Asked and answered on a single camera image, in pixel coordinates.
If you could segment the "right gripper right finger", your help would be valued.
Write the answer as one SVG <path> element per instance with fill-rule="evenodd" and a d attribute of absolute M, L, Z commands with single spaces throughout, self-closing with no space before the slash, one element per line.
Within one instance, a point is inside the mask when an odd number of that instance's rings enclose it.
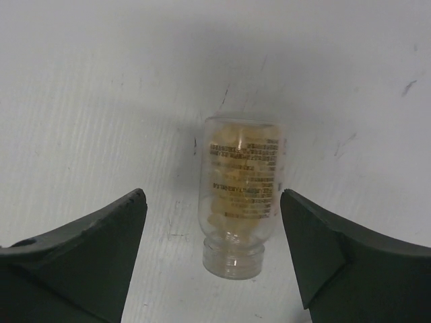
<path fill-rule="evenodd" d="M 281 216 L 313 322 L 429 322 L 430 248 L 336 215 L 293 190 Z"/>

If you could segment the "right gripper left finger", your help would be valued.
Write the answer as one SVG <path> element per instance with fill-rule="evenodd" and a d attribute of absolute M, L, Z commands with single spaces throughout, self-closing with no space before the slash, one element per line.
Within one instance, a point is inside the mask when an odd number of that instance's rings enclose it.
<path fill-rule="evenodd" d="M 1 249 L 2 322 L 120 322 L 147 214 L 137 188 Z"/>

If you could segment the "clear bottle yellow capsules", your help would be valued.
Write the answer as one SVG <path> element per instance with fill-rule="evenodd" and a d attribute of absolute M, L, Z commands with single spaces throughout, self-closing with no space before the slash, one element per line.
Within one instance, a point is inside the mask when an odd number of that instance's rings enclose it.
<path fill-rule="evenodd" d="M 198 220 L 203 265 L 232 280 L 256 277 L 273 233 L 286 164 L 286 130 L 269 118 L 219 114 L 203 128 Z"/>

